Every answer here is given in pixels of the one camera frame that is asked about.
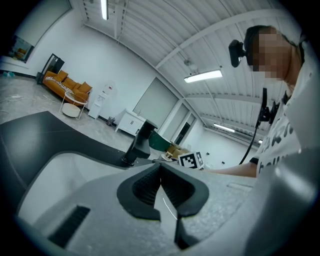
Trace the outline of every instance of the green object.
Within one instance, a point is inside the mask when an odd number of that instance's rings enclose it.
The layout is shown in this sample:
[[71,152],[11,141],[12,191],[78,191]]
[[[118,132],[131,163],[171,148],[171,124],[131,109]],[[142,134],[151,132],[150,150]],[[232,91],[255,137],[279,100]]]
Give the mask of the green object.
[[149,138],[149,145],[155,150],[165,151],[170,147],[171,142],[161,137],[156,131],[153,131]]

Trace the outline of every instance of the gray floor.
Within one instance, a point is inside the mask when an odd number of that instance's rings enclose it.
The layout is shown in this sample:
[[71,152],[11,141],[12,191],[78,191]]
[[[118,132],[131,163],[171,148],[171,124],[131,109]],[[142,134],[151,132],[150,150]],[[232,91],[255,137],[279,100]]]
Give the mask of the gray floor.
[[[39,85],[34,79],[16,76],[0,76],[0,124],[38,112],[49,111],[61,121],[82,134],[121,151],[127,151],[134,137],[109,127],[101,119],[93,119],[83,112],[80,120],[59,114],[62,99],[45,85]],[[161,154],[150,148],[149,159],[157,159]]]

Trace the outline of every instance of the white t-shirt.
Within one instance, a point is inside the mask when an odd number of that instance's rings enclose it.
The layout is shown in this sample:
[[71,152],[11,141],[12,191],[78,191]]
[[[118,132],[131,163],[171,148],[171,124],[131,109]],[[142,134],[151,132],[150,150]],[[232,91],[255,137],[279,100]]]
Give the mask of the white t-shirt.
[[295,104],[295,100],[304,91],[308,81],[313,74],[319,72],[319,64],[316,54],[313,52],[312,46],[307,42],[302,42],[304,53],[304,63],[299,72],[296,85],[294,87],[291,98],[284,103],[281,100],[277,114],[268,135],[263,139],[254,158],[258,159],[256,174],[257,176],[263,172],[264,167],[277,164],[282,158],[301,151],[301,143],[298,140],[296,132],[290,125],[290,120],[286,116],[286,111],[291,105]]

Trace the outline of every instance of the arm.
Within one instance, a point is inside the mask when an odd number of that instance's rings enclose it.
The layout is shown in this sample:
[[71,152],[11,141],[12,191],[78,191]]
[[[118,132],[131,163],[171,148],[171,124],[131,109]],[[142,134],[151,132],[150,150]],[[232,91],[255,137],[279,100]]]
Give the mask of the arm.
[[227,169],[203,170],[203,172],[255,178],[257,176],[257,165],[253,162],[247,162]]

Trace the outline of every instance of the headset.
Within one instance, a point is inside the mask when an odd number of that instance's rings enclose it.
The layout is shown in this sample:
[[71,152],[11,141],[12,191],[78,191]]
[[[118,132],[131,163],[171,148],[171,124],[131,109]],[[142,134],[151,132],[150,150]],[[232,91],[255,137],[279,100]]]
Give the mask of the headset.
[[[243,46],[244,46],[244,43],[239,42],[238,40],[233,40],[229,44],[231,65],[234,68],[239,66],[239,64],[244,56],[248,57],[247,52],[243,49]],[[250,142],[250,145],[249,145],[244,157],[242,158],[241,162],[239,163],[239,165],[241,165],[244,162],[244,160],[246,159],[246,157],[252,147],[252,144],[254,143],[254,140],[256,137],[256,132],[257,132],[257,129],[258,129],[259,125],[261,124],[261,122],[269,122],[269,124],[271,125],[276,117],[280,103],[276,104],[273,101],[272,109],[270,111],[269,107],[267,107],[267,99],[268,99],[267,88],[263,88],[262,89],[261,108],[260,108],[258,119],[255,124],[254,134],[253,134],[252,140]]]

